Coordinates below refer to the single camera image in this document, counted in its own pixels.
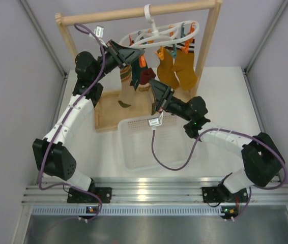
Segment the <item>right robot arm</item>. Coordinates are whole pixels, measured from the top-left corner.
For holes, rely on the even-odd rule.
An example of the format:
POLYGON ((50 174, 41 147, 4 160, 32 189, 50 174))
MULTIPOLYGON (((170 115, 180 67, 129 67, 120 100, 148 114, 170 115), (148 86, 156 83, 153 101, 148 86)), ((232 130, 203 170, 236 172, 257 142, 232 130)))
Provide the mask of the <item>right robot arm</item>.
POLYGON ((255 186, 269 190, 268 183, 279 171, 287 174, 284 159, 268 134, 260 132, 250 136, 219 127, 206 118, 208 110, 202 97, 184 102, 174 96, 175 91, 170 86, 158 80, 149 79, 149 85, 155 111, 168 112, 184 119, 187 124, 183 128, 189 138, 226 149, 243 161, 239 170, 225 176, 217 186, 202 188, 204 203, 211 207, 237 199, 248 203, 250 196, 243 195, 246 189, 255 186))

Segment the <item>orange clothes peg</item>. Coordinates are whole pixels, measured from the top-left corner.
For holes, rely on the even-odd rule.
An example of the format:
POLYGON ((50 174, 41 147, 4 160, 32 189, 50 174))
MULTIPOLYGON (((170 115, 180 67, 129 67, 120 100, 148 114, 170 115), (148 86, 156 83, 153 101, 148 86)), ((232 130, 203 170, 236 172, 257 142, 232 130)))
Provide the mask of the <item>orange clothes peg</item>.
POLYGON ((145 58, 145 55, 143 54, 139 57, 139 66, 141 68, 144 68, 144 67, 146 67, 146 65, 147 65, 146 58, 145 58))

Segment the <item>teal clothes peg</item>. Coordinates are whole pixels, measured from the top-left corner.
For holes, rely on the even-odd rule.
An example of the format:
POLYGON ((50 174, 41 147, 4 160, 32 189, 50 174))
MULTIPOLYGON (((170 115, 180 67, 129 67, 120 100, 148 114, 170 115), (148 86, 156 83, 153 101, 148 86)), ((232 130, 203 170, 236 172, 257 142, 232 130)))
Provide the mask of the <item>teal clothes peg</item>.
POLYGON ((176 59, 177 57, 177 47, 175 44, 172 45, 172 47, 166 47, 167 52, 170 54, 170 56, 173 59, 176 59))

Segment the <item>teal sock with reindeer patch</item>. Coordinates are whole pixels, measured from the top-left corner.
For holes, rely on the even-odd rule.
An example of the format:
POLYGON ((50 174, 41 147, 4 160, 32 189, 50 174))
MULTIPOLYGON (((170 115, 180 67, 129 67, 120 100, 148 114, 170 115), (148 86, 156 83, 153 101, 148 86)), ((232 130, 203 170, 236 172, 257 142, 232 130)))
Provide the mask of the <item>teal sock with reindeer patch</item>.
POLYGON ((131 85, 134 87, 134 90, 137 90, 138 88, 141 71, 142 68, 140 67, 139 60, 134 61, 131 64, 131 72, 132 72, 131 85))

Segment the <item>white plastic clip hanger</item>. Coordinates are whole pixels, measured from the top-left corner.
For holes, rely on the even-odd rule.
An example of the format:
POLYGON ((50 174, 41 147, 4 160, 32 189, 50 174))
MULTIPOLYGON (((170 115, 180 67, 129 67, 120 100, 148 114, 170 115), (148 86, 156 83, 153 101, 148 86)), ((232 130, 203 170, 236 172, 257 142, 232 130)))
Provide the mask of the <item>white plastic clip hanger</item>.
POLYGON ((146 49, 159 46, 171 46, 182 42, 191 42, 198 34, 200 25, 197 21, 186 20, 170 25, 157 26, 151 15, 151 5, 144 6, 145 19, 150 28, 141 29, 125 35, 119 44, 146 49))

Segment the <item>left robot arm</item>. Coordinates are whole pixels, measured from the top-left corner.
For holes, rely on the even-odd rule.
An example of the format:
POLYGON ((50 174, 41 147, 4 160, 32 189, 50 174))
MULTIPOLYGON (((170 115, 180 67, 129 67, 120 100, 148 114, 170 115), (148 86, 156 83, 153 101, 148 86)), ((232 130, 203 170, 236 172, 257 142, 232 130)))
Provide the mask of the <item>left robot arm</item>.
POLYGON ((62 186, 69 186, 85 202, 98 199, 95 182, 89 176, 77 170, 76 159, 69 147, 79 126, 98 104, 103 86, 100 80, 115 68, 126 68, 144 54, 143 49, 124 47, 113 40, 100 45, 98 58, 88 51, 82 51, 75 57, 77 81, 70 101, 57 123, 44 138, 35 139, 32 148, 35 156, 40 190, 42 176, 47 174, 62 180, 62 186))

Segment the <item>striped sock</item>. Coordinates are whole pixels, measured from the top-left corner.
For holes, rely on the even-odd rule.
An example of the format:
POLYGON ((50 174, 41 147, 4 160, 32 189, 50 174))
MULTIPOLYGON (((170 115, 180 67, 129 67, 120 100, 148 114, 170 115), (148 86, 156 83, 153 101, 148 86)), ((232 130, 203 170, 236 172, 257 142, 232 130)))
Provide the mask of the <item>striped sock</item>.
POLYGON ((148 100, 148 104, 149 104, 149 108, 150 108, 150 112, 151 112, 151 100, 150 100, 150 84, 149 84, 149 79, 150 78, 155 78, 156 77, 156 74, 155 72, 153 71, 152 68, 148 68, 148 69, 145 69, 145 70, 142 70, 141 71, 141 74, 140 74, 140 81, 139 81, 139 85, 138 85, 138 90, 140 92, 142 92, 147 100, 148 100))
POLYGON ((118 103, 122 108, 128 108, 133 104, 135 90, 132 86, 132 68, 131 65, 120 69, 121 91, 118 97, 118 103))

